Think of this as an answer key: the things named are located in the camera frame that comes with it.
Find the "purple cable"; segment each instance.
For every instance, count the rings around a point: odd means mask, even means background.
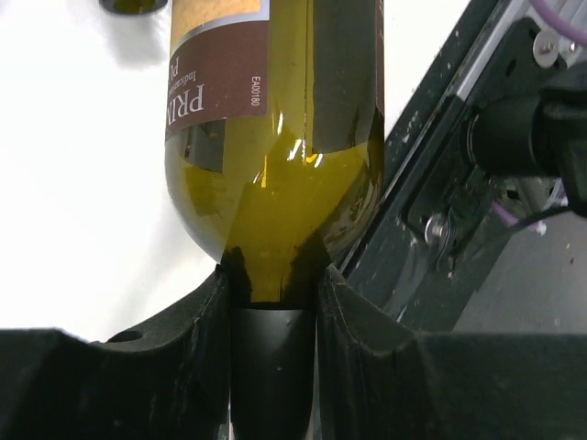
[[[494,211],[505,223],[506,226],[512,227],[517,222],[520,221],[515,215],[511,214],[508,210],[506,210],[503,206],[501,206],[497,202],[492,203],[492,211]],[[537,231],[539,232],[538,225],[532,225],[528,227],[530,231]]]
[[[587,47],[587,32],[571,26],[565,20],[560,18],[559,14],[554,12],[550,6],[546,4],[545,0],[530,0],[530,4],[547,25],[559,32],[561,36]]]

